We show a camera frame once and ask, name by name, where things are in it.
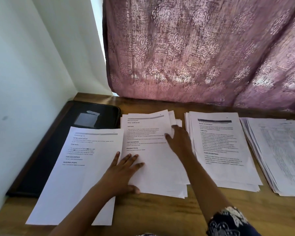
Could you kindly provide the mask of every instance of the black rectangular object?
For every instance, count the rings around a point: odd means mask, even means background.
[[[96,122],[95,118],[86,115],[87,111],[99,113]],[[121,110],[116,106],[79,101],[67,102],[15,179],[7,195],[38,198],[58,159],[70,127],[114,129],[118,127],[120,114]],[[93,127],[81,126],[81,119],[85,116],[87,116],[86,125],[90,126],[95,122]]]

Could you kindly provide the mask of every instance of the forearm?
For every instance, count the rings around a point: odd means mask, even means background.
[[[75,208],[54,228],[50,236],[81,236],[92,224],[111,196],[99,185],[93,186]]]
[[[186,169],[190,184],[206,222],[209,222],[216,212],[231,206],[231,203],[219,190],[193,154],[181,157],[181,162]]]

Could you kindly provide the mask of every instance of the purple patterned curtain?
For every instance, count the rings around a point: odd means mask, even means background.
[[[104,0],[120,96],[295,111],[295,0]]]

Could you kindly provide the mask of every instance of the sleeve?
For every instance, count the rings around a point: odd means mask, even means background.
[[[208,223],[208,236],[261,236],[236,207],[216,213]]]

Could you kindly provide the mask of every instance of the table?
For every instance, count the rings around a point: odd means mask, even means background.
[[[238,112],[240,117],[295,119],[294,113],[229,108],[195,103],[171,103],[155,100],[129,99],[107,95],[78,93],[74,100],[115,105],[122,114],[153,113],[174,110],[176,118],[184,113]],[[295,236],[295,197],[281,197],[269,187],[256,158],[254,162],[263,182],[260,192],[220,188],[262,235]],[[37,199],[8,198],[0,211],[0,234],[47,235],[54,226],[30,226],[25,222]],[[116,198],[112,226],[92,226],[87,235],[139,235],[151,232],[158,235],[205,235],[204,217],[192,188],[188,198],[180,199],[151,194],[125,195]]]

